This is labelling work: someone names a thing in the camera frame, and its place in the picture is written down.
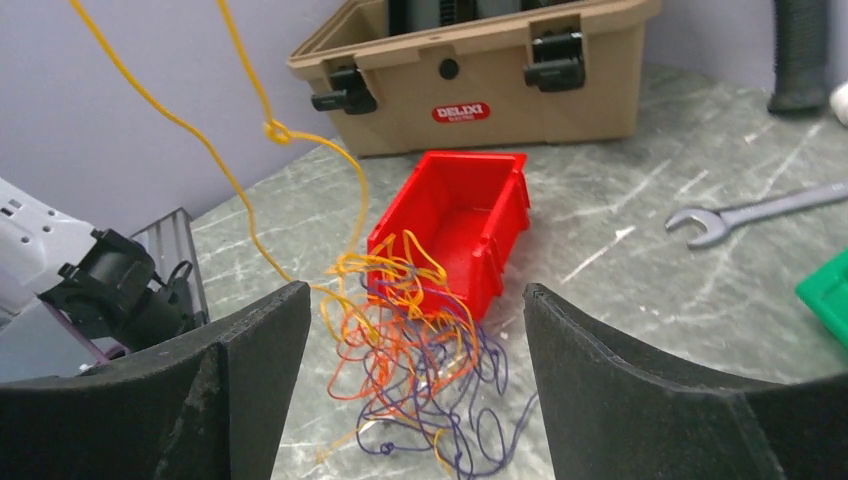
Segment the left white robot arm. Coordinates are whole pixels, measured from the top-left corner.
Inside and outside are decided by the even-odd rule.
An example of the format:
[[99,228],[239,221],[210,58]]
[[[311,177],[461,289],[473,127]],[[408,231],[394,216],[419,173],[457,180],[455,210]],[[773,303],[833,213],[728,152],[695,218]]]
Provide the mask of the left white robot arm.
[[67,215],[1,183],[1,270],[58,311],[86,339],[112,338],[134,352],[208,320],[190,293],[193,264],[162,278],[139,242]]

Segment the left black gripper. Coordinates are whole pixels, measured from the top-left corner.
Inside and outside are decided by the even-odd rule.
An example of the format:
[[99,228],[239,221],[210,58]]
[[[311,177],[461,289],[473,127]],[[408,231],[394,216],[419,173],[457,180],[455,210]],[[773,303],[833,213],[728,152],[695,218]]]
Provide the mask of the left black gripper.
[[60,282],[39,299],[92,332],[140,351],[199,327],[188,279],[189,260],[164,280],[138,242],[112,229],[91,232],[93,247],[76,263],[59,268]]

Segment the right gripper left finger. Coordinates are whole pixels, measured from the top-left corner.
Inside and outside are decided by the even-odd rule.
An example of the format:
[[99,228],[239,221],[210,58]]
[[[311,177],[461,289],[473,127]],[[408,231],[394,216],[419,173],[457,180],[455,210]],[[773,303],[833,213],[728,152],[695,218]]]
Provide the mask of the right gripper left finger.
[[268,479],[311,325],[295,281],[75,377],[1,387],[5,479]]

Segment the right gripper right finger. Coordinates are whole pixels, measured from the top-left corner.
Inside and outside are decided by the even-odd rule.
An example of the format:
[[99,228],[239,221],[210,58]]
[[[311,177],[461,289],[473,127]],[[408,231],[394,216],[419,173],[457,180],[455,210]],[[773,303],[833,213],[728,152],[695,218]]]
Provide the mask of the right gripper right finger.
[[662,351],[548,287],[526,335],[559,479],[843,479],[847,377],[794,384]]

